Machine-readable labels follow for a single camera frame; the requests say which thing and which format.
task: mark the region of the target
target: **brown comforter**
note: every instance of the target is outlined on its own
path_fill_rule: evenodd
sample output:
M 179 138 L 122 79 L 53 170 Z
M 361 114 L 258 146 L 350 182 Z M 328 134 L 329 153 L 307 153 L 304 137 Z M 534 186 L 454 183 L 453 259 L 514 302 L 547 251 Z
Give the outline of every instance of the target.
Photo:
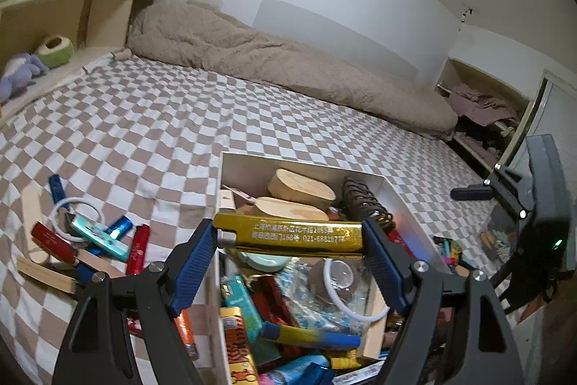
M 457 115 L 433 90 L 351 66 L 305 44 L 254 30 L 203 0 L 157 0 L 132 25 L 137 55 L 350 106 L 417 132 L 441 134 Z

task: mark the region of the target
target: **purple plush toy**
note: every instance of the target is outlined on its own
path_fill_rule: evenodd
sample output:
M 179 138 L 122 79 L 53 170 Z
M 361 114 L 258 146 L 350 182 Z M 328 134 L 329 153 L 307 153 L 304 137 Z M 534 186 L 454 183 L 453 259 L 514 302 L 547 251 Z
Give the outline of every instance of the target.
M 22 53 L 13 56 L 7 62 L 0 78 L 0 104 L 4 105 L 9 98 L 24 90 L 33 77 L 49 70 L 35 54 Z

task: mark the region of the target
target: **brown and white checkered fabric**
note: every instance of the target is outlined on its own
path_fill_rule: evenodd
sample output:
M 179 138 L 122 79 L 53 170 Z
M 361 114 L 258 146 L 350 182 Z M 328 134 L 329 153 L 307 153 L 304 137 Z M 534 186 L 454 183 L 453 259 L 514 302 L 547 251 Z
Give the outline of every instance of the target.
M 229 149 L 384 175 L 427 234 L 460 240 L 467 257 L 488 263 L 476 235 L 491 204 L 451 201 L 452 187 L 480 179 L 445 143 L 274 86 L 137 57 L 111 60 L 0 130 L 0 334 L 33 381 L 50 383 L 75 304 L 16 270 L 24 187 L 38 183 L 47 215 L 48 177 L 58 173 L 68 196 L 88 198 L 106 221 L 125 214 L 150 223 L 149 263 L 212 216 L 219 157 Z M 209 373 L 205 309 L 201 286 L 190 316 L 203 353 L 196 365 Z M 155 383 L 143 341 L 133 344 L 143 382 Z

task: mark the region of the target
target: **open box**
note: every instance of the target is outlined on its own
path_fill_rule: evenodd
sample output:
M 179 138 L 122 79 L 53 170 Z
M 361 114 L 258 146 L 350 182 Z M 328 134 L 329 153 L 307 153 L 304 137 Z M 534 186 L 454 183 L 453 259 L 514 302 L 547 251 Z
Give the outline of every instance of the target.
M 379 202 L 393 214 L 396 228 L 409 248 L 421 260 L 427 261 L 440 272 L 449 272 L 437 249 L 419 223 L 407 209 L 399 195 L 385 177 L 335 167 L 304 164 L 277 158 L 258 157 L 247 154 L 223 152 L 220 159 L 217 188 L 225 184 L 253 196 L 269 196 L 267 186 L 277 169 L 290 170 L 300 175 L 322 181 L 330 186 L 340 201 L 342 184 L 349 176 L 365 183 Z M 212 335 L 212 354 L 215 361 L 217 382 L 230 384 L 229 362 L 227 360 L 224 331 L 220 321 L 220 265 L 215 256 L 208 272 L 208 304 Z

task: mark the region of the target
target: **gold lighter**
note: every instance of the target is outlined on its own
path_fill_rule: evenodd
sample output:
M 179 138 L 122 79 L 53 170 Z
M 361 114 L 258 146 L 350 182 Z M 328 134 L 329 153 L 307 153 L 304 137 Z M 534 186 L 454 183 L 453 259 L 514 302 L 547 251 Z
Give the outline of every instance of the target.
M 261 254 L 362 257 L 360 222 L 318 222 L 219 212 L 212 225 L 219 246 Z

